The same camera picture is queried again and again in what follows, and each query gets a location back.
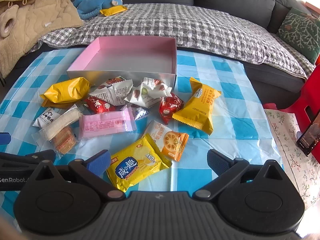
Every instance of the pink snack package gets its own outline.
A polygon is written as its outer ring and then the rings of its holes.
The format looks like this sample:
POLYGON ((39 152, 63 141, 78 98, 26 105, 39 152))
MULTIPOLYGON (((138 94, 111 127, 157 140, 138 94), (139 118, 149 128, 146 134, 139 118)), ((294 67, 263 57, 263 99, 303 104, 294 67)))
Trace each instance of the pink snack package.
POLYGON ((126 107, 123 111, 83 115, 79 122, 79 139, 137 129, 131 107, 126 107))

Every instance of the green pillow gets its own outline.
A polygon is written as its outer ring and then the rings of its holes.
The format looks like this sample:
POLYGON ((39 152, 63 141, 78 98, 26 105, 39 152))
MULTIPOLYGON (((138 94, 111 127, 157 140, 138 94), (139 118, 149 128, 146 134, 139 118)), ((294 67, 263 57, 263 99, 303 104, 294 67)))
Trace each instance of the green pillow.
POLYGON ((320 21, 292 8, 278 31, 279 37, 314 64, 320 53, 320 21))

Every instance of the smartphone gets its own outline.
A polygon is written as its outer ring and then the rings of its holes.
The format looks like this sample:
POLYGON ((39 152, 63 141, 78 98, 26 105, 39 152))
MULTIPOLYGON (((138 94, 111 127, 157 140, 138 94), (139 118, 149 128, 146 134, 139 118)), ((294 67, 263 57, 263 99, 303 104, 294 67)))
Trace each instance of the smartphone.
POLYGON ((320 110, 307 130, 297 140, 297 146, 308 156, 320 139, 320 110))

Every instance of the plush toy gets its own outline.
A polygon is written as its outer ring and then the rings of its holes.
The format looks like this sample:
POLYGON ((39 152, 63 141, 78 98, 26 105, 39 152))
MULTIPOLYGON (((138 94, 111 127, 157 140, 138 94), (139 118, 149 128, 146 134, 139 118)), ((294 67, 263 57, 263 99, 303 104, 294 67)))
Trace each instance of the plush toy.
POLYGON ((122 5, 122 0, 74 0, 73 5, 77 8, 80 18, 86 20, 97 16, 102 9, 122 5))

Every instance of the sofa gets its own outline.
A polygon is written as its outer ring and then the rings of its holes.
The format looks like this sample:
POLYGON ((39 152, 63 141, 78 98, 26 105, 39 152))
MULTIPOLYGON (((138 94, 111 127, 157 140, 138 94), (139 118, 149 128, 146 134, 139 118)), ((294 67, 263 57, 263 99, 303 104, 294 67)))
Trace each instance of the sofa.
MULTIPOLYGON (((214 9, 260 25, 270 33, 277 33, 292 7, 310 13, 296 0, 123 0, 123 3, 172 3, 214 9)), ((41 52, 52 49, 43 44, 39 50, 22 57, 16 64, 16 68, 28 66, 41 52)), ((211 54, 195 48, 179 49, 211 54)), ((299 97, 304 78, 290 75, 264 63, 256 65, 239 61, 244 64, 245 71, 262 103, 274 102, 281 109, 291 105, 299 97)))

